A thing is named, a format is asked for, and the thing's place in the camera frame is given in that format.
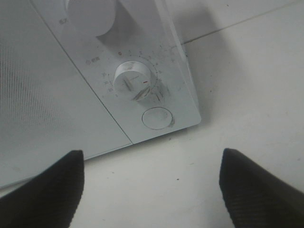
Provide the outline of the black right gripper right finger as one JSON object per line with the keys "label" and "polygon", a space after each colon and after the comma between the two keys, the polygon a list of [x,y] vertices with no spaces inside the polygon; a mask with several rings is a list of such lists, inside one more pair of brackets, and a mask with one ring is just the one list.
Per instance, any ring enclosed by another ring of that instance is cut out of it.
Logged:
{"label": "black right gripper right finger", "polygon": [[302,228],[304,194],[235,149],[223,151],[219,187],[236,228]]}

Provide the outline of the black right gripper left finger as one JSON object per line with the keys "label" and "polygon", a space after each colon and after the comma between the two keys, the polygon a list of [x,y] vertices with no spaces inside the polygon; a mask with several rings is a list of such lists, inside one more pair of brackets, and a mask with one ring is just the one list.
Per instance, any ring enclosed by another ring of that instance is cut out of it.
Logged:
{"label": "black right gripper left finger", "polygon": [[70,151],[0,199],[2,228],[67,228],[84,190],[84,155]]}

